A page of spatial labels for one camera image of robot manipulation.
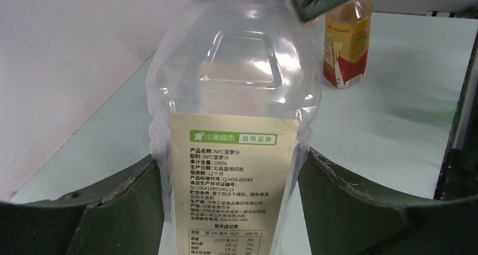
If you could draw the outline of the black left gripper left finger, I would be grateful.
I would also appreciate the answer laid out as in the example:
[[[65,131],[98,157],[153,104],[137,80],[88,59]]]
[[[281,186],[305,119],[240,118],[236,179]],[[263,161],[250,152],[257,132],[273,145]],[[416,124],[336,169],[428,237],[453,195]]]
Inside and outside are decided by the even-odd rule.
[[[56,200],[1,203],[2,254],[157,254],[162,229],[152,156]]]

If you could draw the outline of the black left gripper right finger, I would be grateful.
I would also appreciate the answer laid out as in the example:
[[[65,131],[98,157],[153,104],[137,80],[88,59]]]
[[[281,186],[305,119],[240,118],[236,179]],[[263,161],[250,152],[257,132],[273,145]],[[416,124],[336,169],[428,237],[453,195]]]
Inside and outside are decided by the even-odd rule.
[[[310,150],[299,189],[313,254],[476,254],[477,197],[393,190]]]

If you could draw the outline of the red gold label tea bottle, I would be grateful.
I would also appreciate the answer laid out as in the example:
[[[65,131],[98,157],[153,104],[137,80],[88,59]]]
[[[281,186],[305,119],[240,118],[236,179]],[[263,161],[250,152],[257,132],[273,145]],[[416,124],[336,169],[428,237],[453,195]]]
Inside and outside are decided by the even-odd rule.
[[[325,16],[323,74],[336,88],[348,88],[365,74],[372,12],[369,0],[350,0]]]

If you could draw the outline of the clear square bottle cream label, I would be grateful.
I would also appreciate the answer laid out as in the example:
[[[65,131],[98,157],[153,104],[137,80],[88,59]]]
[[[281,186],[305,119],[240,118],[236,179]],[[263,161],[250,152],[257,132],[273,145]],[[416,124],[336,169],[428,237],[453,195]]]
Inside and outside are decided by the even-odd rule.
[[[165,217],[160,254],[281,254],[321,99],[280,0],[192,0],[145,82]]]

